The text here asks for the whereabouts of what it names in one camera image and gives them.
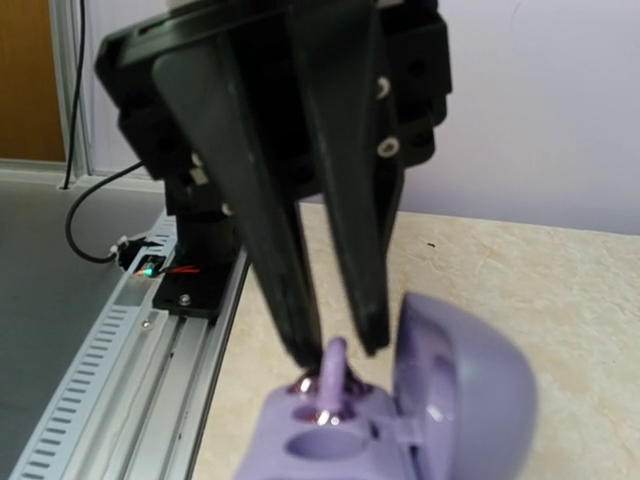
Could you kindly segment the grey oval charging case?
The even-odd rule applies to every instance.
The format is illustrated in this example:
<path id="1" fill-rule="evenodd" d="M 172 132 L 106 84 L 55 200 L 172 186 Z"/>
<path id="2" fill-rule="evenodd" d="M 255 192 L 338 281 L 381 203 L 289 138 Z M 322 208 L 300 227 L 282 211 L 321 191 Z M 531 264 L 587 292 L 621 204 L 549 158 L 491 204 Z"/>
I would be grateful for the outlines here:
<path id="1" fill-rule="evenodd" d="M 478 316 L 416 293 L 401 305 L 392 387 L 364 381 L 355 418 L 296 420 L 309 401 L 289 392 L 296 381 L 266 398 L 237 478 L 513 479 L 535 432 L 524 354 Z"/>

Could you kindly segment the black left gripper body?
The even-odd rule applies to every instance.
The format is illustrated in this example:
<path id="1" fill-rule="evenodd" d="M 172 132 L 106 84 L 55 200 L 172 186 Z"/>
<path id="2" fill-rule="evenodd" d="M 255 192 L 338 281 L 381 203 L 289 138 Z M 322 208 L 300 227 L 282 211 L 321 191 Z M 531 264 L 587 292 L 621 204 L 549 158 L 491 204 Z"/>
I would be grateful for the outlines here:
<path id="1" fill-rule="evenodd" d="M 394 95 L 405 163 L 427 161 L 433 131 L 446 117 L 452 91 L 447 27 L 434 1 L 407 1 L 381 10 L 382 61 Z M 191 177 L 184 135 L 152 78 L 163 55 L 198 46 L 229 31 L 247 77 L 269 152 L 296 198 L 315 195 L 319 183 L 310 147 L 281 1 L 193 1 L 105 37 L 96 75 L 119 111 L 118 127 L 151 177 L 165 184 L 173 216 L 208 215 L 222 205 L 210 183 Z"/>

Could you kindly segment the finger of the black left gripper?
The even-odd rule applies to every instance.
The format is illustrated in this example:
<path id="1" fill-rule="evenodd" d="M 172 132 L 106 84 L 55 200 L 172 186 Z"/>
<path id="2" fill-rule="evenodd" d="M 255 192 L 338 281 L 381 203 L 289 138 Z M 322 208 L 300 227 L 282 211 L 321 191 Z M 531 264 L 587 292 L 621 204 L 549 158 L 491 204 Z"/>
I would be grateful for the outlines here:
<path id="1" fill-rule="evenodd" d="M 311 155 L 369 356 L 390 342 L 386 250 L 400 178 L 380 16 L 372 1 L 291 1 L 286 10 Z"/>
<path id="2" fill-rule="evenodd" d="M 152 78 L 234 215 L 286 351 L 298 366 L 318 367 L 322 334 L 299 208 L 270 165 L 229 37 L 162 55 Z"/>

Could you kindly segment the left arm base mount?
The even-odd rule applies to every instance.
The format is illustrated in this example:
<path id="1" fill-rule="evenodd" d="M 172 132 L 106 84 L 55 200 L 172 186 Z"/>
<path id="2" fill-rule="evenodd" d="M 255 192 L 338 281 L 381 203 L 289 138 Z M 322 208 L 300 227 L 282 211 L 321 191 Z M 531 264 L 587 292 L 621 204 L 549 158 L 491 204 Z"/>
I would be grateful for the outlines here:
<path id="1" fill-rule="evenodd" d="M 215 320 L 240 252 L 235 221 L 209 212 L 175 217 L 174 257 L 152 305 L 171 315 Z"/>

